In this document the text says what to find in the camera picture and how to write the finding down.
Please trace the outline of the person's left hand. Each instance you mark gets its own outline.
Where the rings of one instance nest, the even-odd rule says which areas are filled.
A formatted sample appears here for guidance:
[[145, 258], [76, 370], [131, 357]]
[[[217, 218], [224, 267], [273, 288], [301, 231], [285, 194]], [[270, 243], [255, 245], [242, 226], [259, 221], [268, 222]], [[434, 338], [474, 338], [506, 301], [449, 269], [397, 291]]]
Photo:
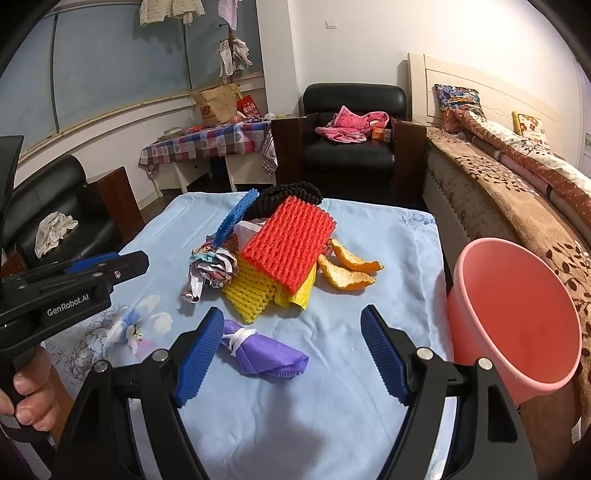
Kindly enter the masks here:
[[1, 414], [15, 415], [25, 426], [41, 432], [50, 431], [59, 416], [60, 407], [50, 381], [51, 360], [42, 346], [36, 346], [33, 358], [17, 372], [13, 386], [24, 399], [16, 405], [1, 391]]

